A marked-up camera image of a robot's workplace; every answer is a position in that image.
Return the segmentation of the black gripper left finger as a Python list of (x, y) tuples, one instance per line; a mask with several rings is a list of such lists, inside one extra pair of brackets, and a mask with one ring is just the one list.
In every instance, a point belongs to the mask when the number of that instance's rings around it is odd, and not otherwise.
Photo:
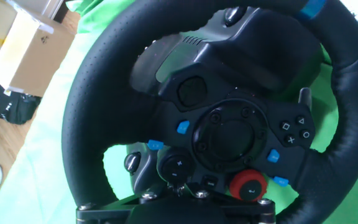
[(153, 184), (151, 187), (108, 205), (87, 203), (76, 209), (76, 224), (125, 223), (138, 205), (179, 196), (180, 188), (172, 184)]

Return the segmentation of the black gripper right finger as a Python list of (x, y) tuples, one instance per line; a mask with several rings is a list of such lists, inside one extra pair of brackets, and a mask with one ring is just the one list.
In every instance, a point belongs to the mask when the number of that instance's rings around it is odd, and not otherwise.
[(234, 222), (237, 219), (239, 223), (240, 218), (245, 218), (247, 223), (275, 224), (275, 203), (262, 195), (252, 200), (243, 200), (197, 183), (182, 185), (179, 193), (200, 203), (211, 202), (217, 205)]

